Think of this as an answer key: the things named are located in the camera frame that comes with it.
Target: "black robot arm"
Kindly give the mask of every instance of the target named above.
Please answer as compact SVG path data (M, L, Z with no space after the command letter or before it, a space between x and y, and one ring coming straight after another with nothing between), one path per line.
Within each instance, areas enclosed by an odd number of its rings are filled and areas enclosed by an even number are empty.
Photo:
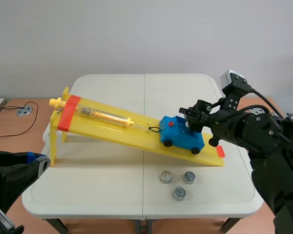
M241 97L259 93L234 71L226 72L221 80L225 98L214 104L198 100L193 107L180 108L179 112L185 115L192 131L201 132L203 127L211 129L211 146L225 140L249 151L252 180L275 214L276 233L293 234L293 115L283 118L265 98L276 114L269 113L262 105L237 111ZM216 106L220 109L211 114ZM262 114L246 112L254 108L260 108Z

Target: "black cable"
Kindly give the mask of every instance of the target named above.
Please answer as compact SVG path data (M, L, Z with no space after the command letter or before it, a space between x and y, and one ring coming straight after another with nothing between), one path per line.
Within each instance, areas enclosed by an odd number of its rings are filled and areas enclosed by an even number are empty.
M161 129L159 127L148 127L148 129L155 132L155 133L159 133L161 131Z
M222 119L220 119L220 120L217 120L217 119L216 119L216 122L218 122L218 123L225 122L226 120L228 120L228 119L230 119L230 118L232 118L232 117L235 117L235 116L237 116L238 114L243 113L243 112L248 111L248 110L253 109L253 108L261 108L261 109L263 109L266 113L269 113L269 110L268 110L268 108L267 108L266 106L263 106L263 105L252 105L252 106L244 107L244 108L242 108L241 110L238 110L237 112L235 112L235 113L233 113L233 114L231 114L231 115L229 115L229 116L227 116L227 117L225 117L225 118L222 118Z
M256 94L257 96L259 96L261 99L263 99L272 109L273 111L279 115L281 118L283 118L283 116L281 115L281 113L277 110L277 108L267 99L265 98L263 95L261 95L259 92L257 92L255 89L253 89L252 93Z
M14 110L14 109L24 109L24 107L19 107L19 106L5 106L5 107L0 107L1 110Z
M32 125L31 125L26 131L24 131L24 132L22 132L22 133L14 134L14 135L4 135L4 136L0 136L0 138L2 138L2 137L16 137L16 136L22 135L22 134L28 132L28 131L34 126L34 124L35 124L35 122L36 122L36 120L37 120L37 116L38 116L39 105L38 105L37 103L33 102L33 101L28 101L27 103L25 103L25 105L24 105L23 107L20 107L20 108L21 108L21 109L24 109L25 106L26 106L26 104L28 104L28 103L34 103L34 104L37 106L35 120L34 120L34 122L32 123Z

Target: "yellow ramp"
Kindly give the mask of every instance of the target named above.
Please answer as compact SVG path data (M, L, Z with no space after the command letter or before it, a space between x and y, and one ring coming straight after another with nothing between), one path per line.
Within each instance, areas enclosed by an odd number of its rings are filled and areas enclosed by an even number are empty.
M99 102L81 98L79 104L110 112L116 115L129 117L131 118L131 121L134 121L144 126L145 128L148 128L147 124L152 127L159 127L158 119L108 106ZM54 120L54 124L56 126L58 125L61 116L62 112L56 115ZM87 117L85 115L81 115L78 112L75 112L72 118L69 132L100 140L111 141L134 148L139 148L141 150L176 157L192 162L198 162L214 166L224 165L223 159L218 156L216 149L208 144L208 140L211 138L211 135L209 134L203 134L205 142L205 147L203 148L203 150L198 155L193 155L190 150L181 149L175 146L165 147L163 143L160 142L159 133L146 131L144 129L136 128L133 126L129 126L128 128L126 128L121 125Z

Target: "toy car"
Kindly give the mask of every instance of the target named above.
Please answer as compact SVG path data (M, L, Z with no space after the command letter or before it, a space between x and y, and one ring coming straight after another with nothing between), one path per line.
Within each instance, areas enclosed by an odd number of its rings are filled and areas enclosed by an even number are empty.
M191 131L186 126L186 120L179 116L162 118L160 129L161 142L166 147L174 145L197 155L205 146L202 134Z

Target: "black string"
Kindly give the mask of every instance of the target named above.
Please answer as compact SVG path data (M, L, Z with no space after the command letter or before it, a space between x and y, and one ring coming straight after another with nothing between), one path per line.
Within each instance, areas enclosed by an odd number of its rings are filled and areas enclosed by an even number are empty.
M161 131L161 129L159 127L149 127L148 129L155 132L155 133L159 133Z
M36 110L36 116L35 116L35 120L34 122L32 123L32 125L24 132L22 133L19 133L19 134L14 134L14 135L4 135L4 136L0 136L0 138L2 137L16 137L16 136L19 136L19 135L22 135L26 132L28 132L35 124L36 120L37 120L37 116L38 116L38 109L39 109L39 105L33 101L28 101L27 103L25 103L25 105L23 107L17 107L17 106L7 106L7 107L3 107L1 109L5 109L5 110L13 110L13 109L25 109L25 106L28 104L28 103L34 103L36 106L37 106L37 110Z
M6 107L0 107L1 110L14 110L14 109L24 109L24 107L19 107L19 106L6 106Z

